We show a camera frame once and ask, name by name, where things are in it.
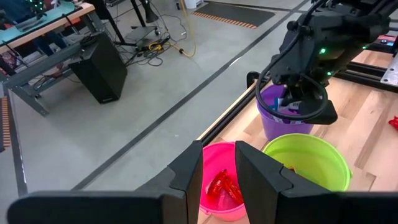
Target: yellow cable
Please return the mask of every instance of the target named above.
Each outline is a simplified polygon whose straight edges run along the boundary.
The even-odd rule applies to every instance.
[[[190,20],[189,20],[189,18],[188,18],[187,10],[185,9],[185,5],[184,5],[183,0],[180,0],[180,5],[181,5],[181,7],[182,7],[182,11],[183,11],[184,18],[185,18],[185,20],[188,22],[189,33],[190,33],[191,38],[192,38],[193,43],[194,43],[194,48],[193,48],[193,54],[192,54],[192,55],[189,55],[189,54],[185,53],[184,50],[181,51],[181,54],[184,54],[184,55],[187,56],[188,58],[192,58],[192,57],[195,56],[195,54],[197,53],[197,42],[196,42],[196,40],[195,40],[195,35],[193,35],[192,26],[191,26]],[[177,46],[177,43],[176,43],[176,44],[173,44],[173,45],[170,44],[170,46],[174,47],[174,48],[177,49],[178,51],[180,51],[180,50],[182,49],[182,48],[180,48],[180,47]]]

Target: purple bucket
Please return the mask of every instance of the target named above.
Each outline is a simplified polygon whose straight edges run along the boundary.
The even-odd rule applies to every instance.
[[[272,85],[261,92],[262,99],[264,102],[271,106],[274,104],[274,98],[280,98],[283,94],[284,86],[283,85]],[[272,119],[272,115],[266,112],[257,101],[257,108],[261,114],[262,126],[264,127],[264,131],[266,133],[267,139],[269,141],[282,136],[284,134],[292,134],[292,133],[302,133],[302,134],[310,134],[313,124],[285,124],[279,123]],[[290,112],[289,110],[280,111],[283,114],[291,114],[295,115],[295,113]]]

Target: green led light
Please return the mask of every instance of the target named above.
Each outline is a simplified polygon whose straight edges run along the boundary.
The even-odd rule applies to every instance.
[[[319,51],[319,54],[324,54],[324,53],[326,53],[326,49],[321,49],[321,50]]]

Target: red item on table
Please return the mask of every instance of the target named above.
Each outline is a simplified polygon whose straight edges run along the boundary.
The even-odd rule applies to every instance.
[[[388,123],[398,130],[398,117],[394,116],[394,119],[390,120]]]
[[[223,183],[226,177],[226,169],[219,172],[213,181],[211,181],[210,186],[207,190],[207,197],[210,200],[215,200],[220,196],[221,189],[223,188]]]
[[[238,205],[241,205],[243,203],[241,190],[237,185],[232,182],[232,179],[230,177],[225,177],[223,187],[235,203],[237,203]]]

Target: workbench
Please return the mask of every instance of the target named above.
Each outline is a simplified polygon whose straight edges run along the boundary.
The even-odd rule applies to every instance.
[[[69,25],[70,21],[78,18],[80,18],[85,23],[85,25],[92,33],[105,31],[105,27],[95,13],[95,8],[93,5],[88,3],[79,3],[77,6],[79,6],[79,8],[69,13],[67,15],[67,18],[60,17],[59,19],[54,20],[49,24],[40,26],[39,28],[34,29],[31,32],[27,32],[26,34],[9,41],[7,45],[0,44],[0,54],[3,52],[7,52],[8,50],[10,50],[10,48],[13,49],[15,47],[18,47],[59,27]],[[19,73],[10,74],[10,76],[0,72],[0,81],[1,83],[3,83],[4,87],[13,91],[30,107],[32,107],[41,115],[45,116],[49,112],[37,101],[36,97],[40,96],[39,94],[41,92],[60,82],[67,76],[71,75],[73,72],[69,68],[63,70],[61,77],[54,78],[54,80],[47,82],[45,85],[41,85],[40,88],[34,88],[34,86],[29,84],[29,81],[38,77],[39,75],[42,75],[44,72],[50,70],[54,66],[66,61],[79,51],[80,44],[78,42],[71,44],[67,48],[62,49],[61,51],[44,58],[43,60],[35,63],[32,66],[27,67]]]
[[[387,68],[392,55],[365,50],[353,61]],[[315,125],[310,134],[328,141],[341,152],[353,172],[350,191],[397,191],[398,131],[387,122],[398,116],[398,94],[339,78],[332,78],[326,89],[338,120],[328,126]],[[198,140],[204,145],[242,140],[263,149],[268,140],[257,109],[254,84]],[[227,222],[199,211],[198,223]],[[249,221],[245,216],[232,223]]]

